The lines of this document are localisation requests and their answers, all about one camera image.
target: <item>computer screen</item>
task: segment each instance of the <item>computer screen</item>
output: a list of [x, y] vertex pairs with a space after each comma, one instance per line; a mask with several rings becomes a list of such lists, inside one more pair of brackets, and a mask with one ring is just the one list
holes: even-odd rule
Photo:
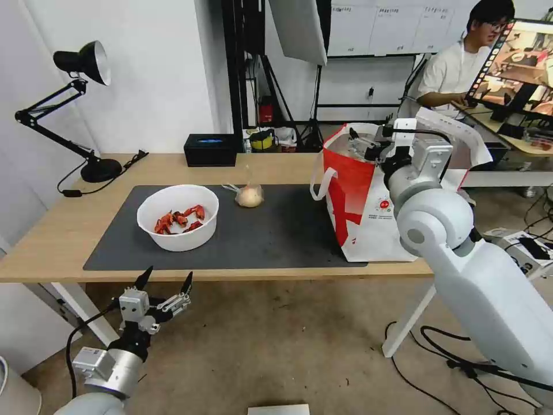
[[501, 35], [487, 73], [494, 77], [553, 87], [553, 25], [515, 21]]
[[510, 22], [468, 98], [511, 112], [553, 116], [553, 24]]

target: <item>black box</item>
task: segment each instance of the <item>black box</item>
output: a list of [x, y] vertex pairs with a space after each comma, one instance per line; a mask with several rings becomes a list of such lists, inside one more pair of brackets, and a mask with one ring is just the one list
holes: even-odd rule
[[227, 167], [236, 164], [234, 134], [190, 134], [184, 144], [189, 167]]

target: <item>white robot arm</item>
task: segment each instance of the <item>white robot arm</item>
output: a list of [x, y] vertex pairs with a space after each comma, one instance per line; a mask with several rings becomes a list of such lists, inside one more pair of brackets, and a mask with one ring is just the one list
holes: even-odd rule
[[191, 272], [180, 293], [164, 300], [151, 298], [143, 290], [152, 269], [138, 277], [134, 286], [127, 288], [109, 308], [121, 310], [121, 337], [111, 342], [107, 350], [83, 347], [73, 360], [73, 370], [85, 377], [85, 387], [92, 392], [77, 397], [73, 383], [73, 400], [55, 415], [125, 415], [124, 402], [140, 381], [152, 335], [159, 331], [160, 324], [190, 304]]
[[[402, 124], [397, 120], [395, 130]], [[395, 134], [402, 135], [399, 147]], [[381, 168], [402, 245], [426, 260], [438, 294], [483, 355], [526, 381], [521, 387], [543, 405], [536, 413], [553, 414], [553, 311], [512, 258], [474, 231], [465, 199], [440, 186], [451, 145], [414, 134], [405, 144], [405, 133], [390, 128], [384, 135], [393, 143]], [[412, 160], [406, 146], [414, 149]]]

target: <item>concrete floor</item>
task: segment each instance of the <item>concrete floor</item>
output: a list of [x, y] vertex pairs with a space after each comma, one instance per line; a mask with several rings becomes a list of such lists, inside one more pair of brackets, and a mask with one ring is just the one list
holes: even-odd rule
[[[476, 222], [481, 231], [524, 227], [522, 217], [531, 201], [507, 189], [474, 189], [470, 194], [478, 203]], [[147, 376], [130, 399], [128, 414], [246, 414], [249, 406], [292, 403], [308, 403], [316, 415], [449, 414], [405, 384], [380, 351], [385, 326], [401, 315], [424, 283], [407, 278], [197, 283], [189, 311], [153, 338]], [[536, 286], [553, 304], [551, 281], [540, 280]], [[168, 296], [178, 288], [157, 283], [149, 290]], [[99, 307], [123, 289], [122, 284], [88, 287]], [[113, 323], [119, 320], [116, 314], [109, 318]], [[463, 333], [439, 299], [431, 303], [422, 322]], [[84, 345], [100, 346], [87, 333], [75, 342], [74, 353]], [[469, 359], [482, 358], [470, 344], [444, 341], [444, 345]], [[409, 380], [461, 414], [492, 415], [498, 410], [478, 385], [417, 348], [411, 339], [397, 352], [396, 362]], [[70, 382], [63, 352], [25, 377], [43, 393], [42, 415], [68, 401]], [[482, 380], [525, 397], [517, 384], [507, 380]], [[523, 403], [498, 400], [520, 415], [532, 413]]]

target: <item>glasses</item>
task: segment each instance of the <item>glasses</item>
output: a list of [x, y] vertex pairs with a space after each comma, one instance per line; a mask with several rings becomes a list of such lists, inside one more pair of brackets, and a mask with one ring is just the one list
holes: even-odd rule
[[491, 26], [491, 29], [494, 31], [494, 32], [501, 32], [503, 31], [503, 29], [505, 29], [507, 27], [507, 22], [491, 22], [491, 23], [486, 23], [488, 26]]

